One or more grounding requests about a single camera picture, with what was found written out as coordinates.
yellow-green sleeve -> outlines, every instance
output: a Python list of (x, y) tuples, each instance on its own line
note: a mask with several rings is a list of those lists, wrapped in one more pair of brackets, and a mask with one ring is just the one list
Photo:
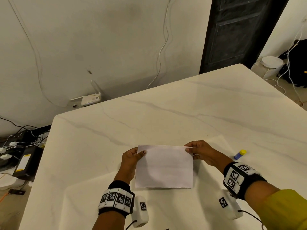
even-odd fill
[(268, 230), (306, 230), (307, 200), (295, 190), (280, 190), (266, 198), (259, 217)]

person's right hand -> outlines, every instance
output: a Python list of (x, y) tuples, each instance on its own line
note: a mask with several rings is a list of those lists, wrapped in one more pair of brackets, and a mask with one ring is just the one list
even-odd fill
[(204, 160), (208, 165), (215, 166), (221, 173), (223, 173), (226, 165), (233, 162), (231, 158), (215, 150), (204, 140), (192, 141), (185, 146), (192, 147), (185, 150), (193, 155), (194, 160)]
[(211, 147), (206, 141), (204, 140), (196, 140), (184, 145), (185, 147), (192, 147), (186, 148), (185, 150), (193, 155), (194, 160), (204, 160), (208, 165), (215, 166), (214, 163), (214, 154), (218, 153), (213, 147)]

table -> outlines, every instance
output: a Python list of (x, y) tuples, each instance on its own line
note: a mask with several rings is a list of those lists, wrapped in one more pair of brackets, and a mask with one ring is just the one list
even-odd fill
[[(246, 149), (240, 161), (307, 198), (306, 129), (307, 112), (242, 64), (57, 115), (20, 230), (91, 229), (122, 153), (138, 144), (215, 139), (229, 156)], [(230, 221), (221, 213), (217, 169), (196, 161), (194, 170), (193, 189), (135, 189), (132, 181), (148, 205), (142, 229), (261, 229), (247, 214)]]

black bag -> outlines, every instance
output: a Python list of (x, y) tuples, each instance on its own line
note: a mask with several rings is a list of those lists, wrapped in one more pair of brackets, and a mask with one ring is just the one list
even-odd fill
[[(285, 51), (278, 58), (282, 60), (287, 59), (288, 51)], [(295, 46), (289, 53), (290, 61), (290, 77), (296, 87), (304, 86), (307, 88), (307, 39), (299, 41), (297, 46)], [(279, 74), (282, 75), (282, 78), (292, 83), (289, 79), (288, 66), (284, 65), (280, 70)]]

black door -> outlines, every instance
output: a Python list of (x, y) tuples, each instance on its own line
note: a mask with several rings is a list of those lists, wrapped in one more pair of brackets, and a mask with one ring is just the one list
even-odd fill
[(258, 58), (288, 0), (213, 0), (200, 73)]

